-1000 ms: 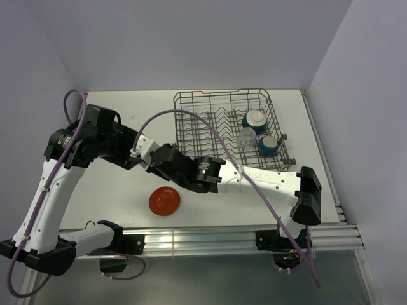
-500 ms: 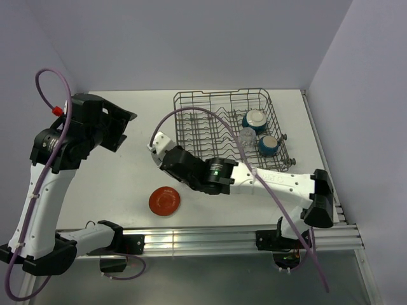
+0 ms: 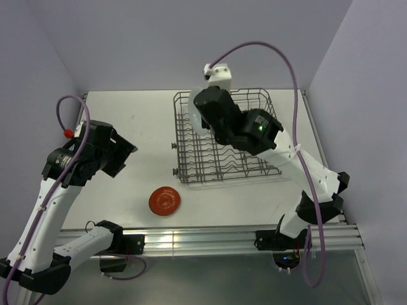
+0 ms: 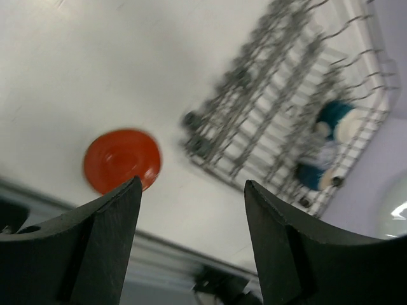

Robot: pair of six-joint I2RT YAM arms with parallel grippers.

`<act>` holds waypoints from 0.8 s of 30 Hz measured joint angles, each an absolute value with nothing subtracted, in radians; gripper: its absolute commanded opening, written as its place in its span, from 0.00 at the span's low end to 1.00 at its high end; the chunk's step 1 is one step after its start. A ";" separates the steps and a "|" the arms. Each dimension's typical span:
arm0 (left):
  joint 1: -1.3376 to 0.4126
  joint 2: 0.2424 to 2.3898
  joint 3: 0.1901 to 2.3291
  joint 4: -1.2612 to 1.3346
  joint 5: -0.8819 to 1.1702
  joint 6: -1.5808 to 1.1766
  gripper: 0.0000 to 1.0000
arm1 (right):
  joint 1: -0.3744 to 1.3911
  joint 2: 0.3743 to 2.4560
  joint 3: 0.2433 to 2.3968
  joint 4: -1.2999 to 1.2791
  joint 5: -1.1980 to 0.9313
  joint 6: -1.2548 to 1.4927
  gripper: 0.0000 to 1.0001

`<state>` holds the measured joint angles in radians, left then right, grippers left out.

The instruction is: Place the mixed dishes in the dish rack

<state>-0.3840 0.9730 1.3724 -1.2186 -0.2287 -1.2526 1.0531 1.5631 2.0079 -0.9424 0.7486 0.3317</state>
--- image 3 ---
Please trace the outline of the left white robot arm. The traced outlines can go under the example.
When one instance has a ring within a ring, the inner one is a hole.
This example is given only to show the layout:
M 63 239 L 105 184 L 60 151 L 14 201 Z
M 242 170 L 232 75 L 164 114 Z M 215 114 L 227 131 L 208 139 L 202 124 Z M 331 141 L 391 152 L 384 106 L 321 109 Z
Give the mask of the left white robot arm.
M 123 228 L 107 220 L 68 244 L 58 247 L 56 242 L 85 184 L 99 170 L 116 177 L 136 150 L 112 125 L 82 122 L 65 145 L 48 155 L 34 210 L 15 248 L 1 259 L 1 277 L 27 290 L 53 295 L 91 256 L 121 252 Z

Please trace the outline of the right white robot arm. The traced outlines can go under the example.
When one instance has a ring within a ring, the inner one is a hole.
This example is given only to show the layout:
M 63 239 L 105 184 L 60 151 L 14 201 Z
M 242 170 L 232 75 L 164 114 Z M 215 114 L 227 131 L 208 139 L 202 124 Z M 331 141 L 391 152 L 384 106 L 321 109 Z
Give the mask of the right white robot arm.
M 301 200 L 283 216 L 275 240 L 290 247 L 309 224 L 325 223 L 336 217 L 349 176 L 336 173 L 319 163 L 269 112 L 240 110 L 228 91 L 217 86 L 203 89 L 193 97 L 193 110 L 199 113 L 200 127 L 212 132 L 215 141 L 232 146 L 278 168 L 301 189 Z

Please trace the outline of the pale blue scalloped plate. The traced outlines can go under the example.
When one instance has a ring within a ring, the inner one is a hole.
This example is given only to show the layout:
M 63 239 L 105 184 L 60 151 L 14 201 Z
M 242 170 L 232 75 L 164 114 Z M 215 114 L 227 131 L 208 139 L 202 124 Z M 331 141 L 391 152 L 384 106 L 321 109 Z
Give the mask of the pale blue scalloped plate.
M 192 130 L 199 136 L 204 136 L 208 133 L 208 129 L 202 126 L 202 117 L 198 109 L 194 105 L 195 97 L 203 90 L 202 87 L 194 87 L 188 97 L 188 114 Z

